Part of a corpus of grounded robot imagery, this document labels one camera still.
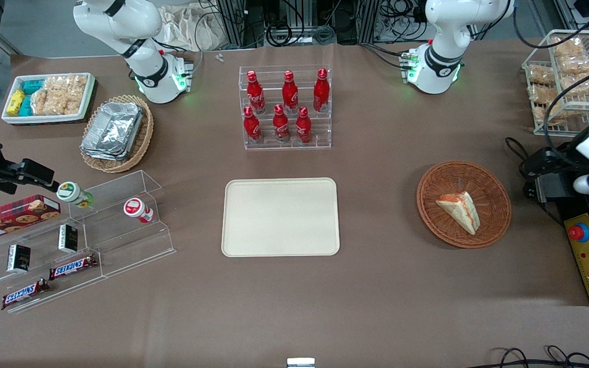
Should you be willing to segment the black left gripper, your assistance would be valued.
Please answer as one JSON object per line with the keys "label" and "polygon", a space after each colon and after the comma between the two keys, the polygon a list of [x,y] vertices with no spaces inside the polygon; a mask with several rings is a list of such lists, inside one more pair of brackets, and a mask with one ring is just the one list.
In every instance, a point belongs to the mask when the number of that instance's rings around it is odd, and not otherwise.
{"label": "black left gripper", "polygon": [[541,148],[524,158],[522,160],[522,177],[535,179],[554,172],[557,174],[570,172],[576,175],[589,174],[589,159],[579,151],[570,148],[558,148],[557,151],[558,153],[555,154],[550,148]]}

